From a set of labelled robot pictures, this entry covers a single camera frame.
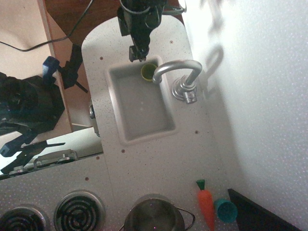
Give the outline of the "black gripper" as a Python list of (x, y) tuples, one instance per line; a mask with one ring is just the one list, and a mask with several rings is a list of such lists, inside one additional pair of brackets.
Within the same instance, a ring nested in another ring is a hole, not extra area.
[(137, 52), (140, 53), (139, 60), (145, 61), (149, 53), (151, 30), (145, 23), (133, 23), (131, 26), (131, 37), (134, 46), (129, 47), (129, 60), (131, 62), (137, 60)]

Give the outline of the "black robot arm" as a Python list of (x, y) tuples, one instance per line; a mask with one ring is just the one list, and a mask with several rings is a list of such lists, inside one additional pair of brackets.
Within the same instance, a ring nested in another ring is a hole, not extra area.
[(130, 35), (129, 60), (145, 61), (149, 53), (150, 34), (161, 24), (166, 0), (121, 0), (117, 18), (121, 36)]

